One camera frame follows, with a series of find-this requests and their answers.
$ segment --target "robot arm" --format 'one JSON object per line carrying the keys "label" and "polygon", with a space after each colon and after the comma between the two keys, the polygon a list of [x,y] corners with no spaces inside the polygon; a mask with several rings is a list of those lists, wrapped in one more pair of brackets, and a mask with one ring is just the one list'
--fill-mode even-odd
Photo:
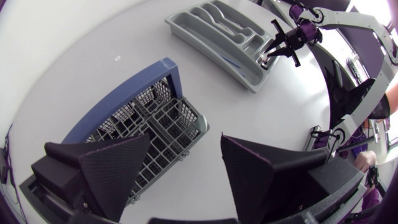
{"label": "robot arm", "polygon": [[[296,40],[301,41],[301,43],[310,43],[311,41],[316,40],[313,33],[315,31],[316,33],[320,32],[318,27],[321,27],[323,29],[355,27],[360,29],[372,30],[373,32],[375,32],[379,38],[380,44],[384,46],[387,52],[387,54],[385,54],[384,56],[379,75],[377,76],[376,81],[369,90],[368,94],[363,98],[361,103],[351,114],[346,114],[342,118],[342,122],[336,125],[332,130],[330,130],[330,134],[332,134],[333,136],[329,137],[328,148],[331,152],[335,152],[336,149],[338,149],[340,146],[348,141],[348,139],[353,135],[357,128],[371,114],[373,109],[376,107],[376,105],[379,103],[380,99],[386,92],[389,83],[398,72],[397,46],[391,38],[388,30],[383,25],[378,23],[378,21],[373,16],[364,15],[357,12],[335,12],[320,7],[309,9],[299,5],[294,5],[290,8],[290,16],[293,20],[295,20],[298,27],[288,32],[288,34],[291,32],[296,33],[296,36],[290,35],[290,38],[295,37]],[[316,36],[321,37],[320,41],[322,41],[321,34],[317,34]],[[297,47],[291,46],[291,41],[289,41],[287,35],[284,39],[278,39],[277,36],[274,42],[275,43],[272,43],[271,46],[277,43],[285,42],[285,48],[288,48],[289,50],[297,49]],[[269,56],[275,55],[286,54],[283,52],[278,52],[278,50],[269,54]]]}

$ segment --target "gray wire rack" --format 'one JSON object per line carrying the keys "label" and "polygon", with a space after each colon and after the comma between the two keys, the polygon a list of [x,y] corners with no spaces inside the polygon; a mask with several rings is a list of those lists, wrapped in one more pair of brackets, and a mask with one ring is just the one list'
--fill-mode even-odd
{"label": "gray wire rack", "polygon": [[139,200],[161,175],[189,155],[189,149],[207,132],[203,116],[184,97],[172,96],[166,78],[146,88],[116,110],[86,142],[149,134],[150,148],[131,190],[127,205]]}

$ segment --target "white table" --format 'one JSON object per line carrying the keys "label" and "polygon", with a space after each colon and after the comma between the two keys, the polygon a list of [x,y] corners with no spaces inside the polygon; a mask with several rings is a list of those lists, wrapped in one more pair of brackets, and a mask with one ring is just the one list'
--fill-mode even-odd
{"label": "white table", "polygon": [[[246,0],[224,0],[272,35],[269,11]],[[72,127],[120,83],[164,58],[179,67],[183,94],[206,116],[211,128],[141,200],[128,206],[122,223],[150,217],[203,220],[236,217],[221,158],[221,132],[271,146],[301,151],[309,129],[328,129],[326,85],[307,47],[297,51],[302,66],[281,57],[261,90],[253,95],[199,51],[173,35],[164,18],[201,0],[153,0],[132,7],[97,27],[67,50],[26,98],[11,129],[16,184],[32,175],[45,142],[61,142]],[[289,27],[280,19],[279,23]],[[22,193],[30,223],[43,219]]]}
{"label": "white table", "polygon": [[[277,15],[281,16],[291,28],[296,28],[294,20],[289,16],[289,9],[292,5],[283,1],[275,0],[265,0],[264,2],[266,3],[266,6],[271,10],[271,12],[274,12]],[[345,73],[351,84],[353,86],[357,86],[358,83],[355,77],[351,74],[350,69],[347,65],[347,58],[353,58],[355,55],[354,50],[351,48],[350,44],[346,41],[346,39],[342,36],[338,29],[322,29],[321,32],[323,34],[323,41],[322,43],[318,43],[317,45],[312,47],[312,50],[321,50],[324,54],[327,54],[329,58],[335,59],[341,65],[342,72]],[[359,61],[356,61],[356,66],[362,80],[365,81],[366,79],[368,79],[369,77],[366,75],[366,71]],[[326,67],[330,72],[333,72],[333,67],[331,63]]]}

